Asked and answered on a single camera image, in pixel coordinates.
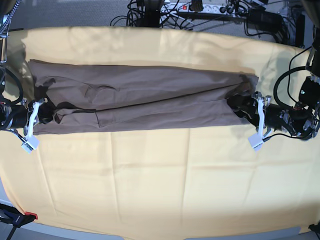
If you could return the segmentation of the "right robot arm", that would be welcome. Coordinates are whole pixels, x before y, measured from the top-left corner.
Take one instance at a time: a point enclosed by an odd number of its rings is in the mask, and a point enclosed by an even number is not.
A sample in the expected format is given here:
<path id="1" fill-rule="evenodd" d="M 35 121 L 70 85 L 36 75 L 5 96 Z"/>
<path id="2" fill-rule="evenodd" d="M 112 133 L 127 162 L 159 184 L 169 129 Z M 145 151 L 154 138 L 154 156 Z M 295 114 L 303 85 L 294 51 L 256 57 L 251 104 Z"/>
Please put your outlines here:
<path id="1" fill-rule="evenodd" d="M 43 85 L 35 87 L 36 99 L 27 105 L 24 103 L 24 91 L 18 77 L 4 66 L 7 61 L 7 40 L 11 20 L 20 5 L 19 0 L 2 0 L 0 2 L 0 93 L 6 86 L 6 77 L 11 77 L 17 88 L 18 98 L 9 100 L 3 95 L 0 96 L 0 129 L 2 131 L 17 133 L 17 129 L 23 129 L 24 133 L 30 133 L 31 127 L 36 135 L 52 134 L 45 131 L 54 118 L 54 105 L 47 96 L 49 86 L 55 83 L 51 77 L 43 81 Z"/>

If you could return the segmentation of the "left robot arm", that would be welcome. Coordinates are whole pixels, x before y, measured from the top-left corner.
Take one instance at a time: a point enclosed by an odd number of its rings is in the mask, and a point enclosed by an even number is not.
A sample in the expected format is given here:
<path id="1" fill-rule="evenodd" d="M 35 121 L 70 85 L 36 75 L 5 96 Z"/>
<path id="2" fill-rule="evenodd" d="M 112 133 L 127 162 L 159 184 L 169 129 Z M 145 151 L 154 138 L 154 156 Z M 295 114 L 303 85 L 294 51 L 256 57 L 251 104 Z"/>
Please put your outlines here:
<path id="1" fill-rule="evenodd" d="M 271 96 L 262 96 L 258 91 L 250 96 L 235 95 L 227 104 L 239 117 L 256 127 L 256 133 L 249 137 L 249 142 L 260 145 L 276 136 L 307 141 L 315 138 L 320 129 L 320 2 L 303 0 L 307 15 L 314 25 L 313 43 L 305 66 L 290 68 L 275 82 L 273 95 L 275 103 L 270 103 Z M 294 106 L 282 102 L 278 88 L 282 80 L 299 71 L 308 71 L 299 91 L 298 101 Z"/>

